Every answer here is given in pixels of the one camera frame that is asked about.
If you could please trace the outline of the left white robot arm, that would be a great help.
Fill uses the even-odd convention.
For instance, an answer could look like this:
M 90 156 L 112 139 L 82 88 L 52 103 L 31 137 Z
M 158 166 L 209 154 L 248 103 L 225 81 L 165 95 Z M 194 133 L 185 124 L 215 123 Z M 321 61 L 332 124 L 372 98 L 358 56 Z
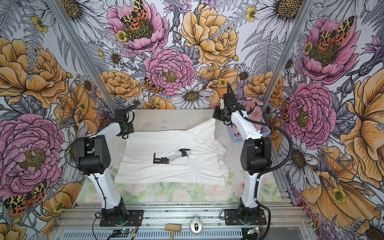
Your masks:
M 129 112 L 135 108 L 135 105 L 131 105 L 125 109 L 116 109 L 115 116 L 95 133 L 75 141 L 76 168 L 94 184 L 102 203 L 101 218 L 110 225 L 122 226 L 129 214 L 110 174 L 112 159 L 108 142 L 114 137 L 127 139 L 134 132 Z

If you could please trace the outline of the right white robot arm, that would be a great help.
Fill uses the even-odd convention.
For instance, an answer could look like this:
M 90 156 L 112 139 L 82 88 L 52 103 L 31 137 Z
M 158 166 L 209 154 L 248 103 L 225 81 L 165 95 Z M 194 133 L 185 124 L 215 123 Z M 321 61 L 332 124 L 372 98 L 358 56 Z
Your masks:
M 246 172 L 244 192 L 237 209 L 224 210 L 226 225 L 265 225 L 266 217 L 258 202 L 258 187 L 262 180 L 260 173 L 268 170 L 272 164 L 272 142 L 263 137 L 249 121 L 245 107 L 239 105 L 229 83 L 221 106 L 214 110 L 213 118 L 226 126 L 235 126 L 243 139 L 240 162 Z

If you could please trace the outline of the blue plastic laundry basket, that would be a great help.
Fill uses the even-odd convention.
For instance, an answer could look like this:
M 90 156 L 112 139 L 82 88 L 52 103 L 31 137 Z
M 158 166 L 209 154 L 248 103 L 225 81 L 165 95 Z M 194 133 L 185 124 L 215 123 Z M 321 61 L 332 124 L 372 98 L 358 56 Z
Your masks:
M 262 123 L 265 122 L 263 119 L 263 113 L 261 110 L 263 106 L 263 103 L 261 101 L 257 99 L 246 99 L 246 100 L 238 101 L 238 103 L 240 106 L 243 106 L 245 108 L 249 119 L 257 122 L 262 122 Z M 254 124 L 254 127 L 256 128 L 256 130 L 258 130 L 261 133 L 263 137 L 267 137 L 271 133 L 271 130 L 266 126 Z M 241 134 L 235 125 L 232 124 L 228 126 L 228 130 L 233 142 L 236 143 L 236 142 L 243 141 L 243 138 L 241 137 Z

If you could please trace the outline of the white printed t-shirt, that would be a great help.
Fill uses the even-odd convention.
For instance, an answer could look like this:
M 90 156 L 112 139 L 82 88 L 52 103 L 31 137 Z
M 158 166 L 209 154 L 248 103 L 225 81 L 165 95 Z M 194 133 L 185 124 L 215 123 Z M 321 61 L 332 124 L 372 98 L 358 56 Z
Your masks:
M 197 183 L 225 186 L 226 148 L 215 138 L 216 121 L 189 130 L 135 132 L 129 136 L 116 184 Z

